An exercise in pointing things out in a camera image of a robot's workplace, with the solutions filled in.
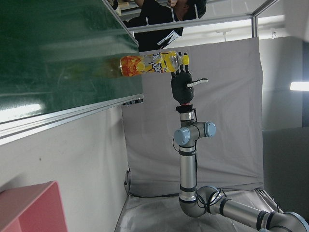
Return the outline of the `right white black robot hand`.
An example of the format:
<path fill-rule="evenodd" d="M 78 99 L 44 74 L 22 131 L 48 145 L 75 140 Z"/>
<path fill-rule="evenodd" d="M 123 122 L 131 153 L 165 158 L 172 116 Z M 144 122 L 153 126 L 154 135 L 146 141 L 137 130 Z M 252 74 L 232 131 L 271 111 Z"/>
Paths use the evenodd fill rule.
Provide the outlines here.
<path fill-rule="evenodd" d="M 176 72 L 171 73 L 171 89 L 173 98 L 180 104 L 189 104 L 194 97 L 194 86 L 206 83 L 207 78 L 192 80 L 192 75 L 189 71 L 189 56 L 186 52 L 177 53 L 178 68 Z"/>

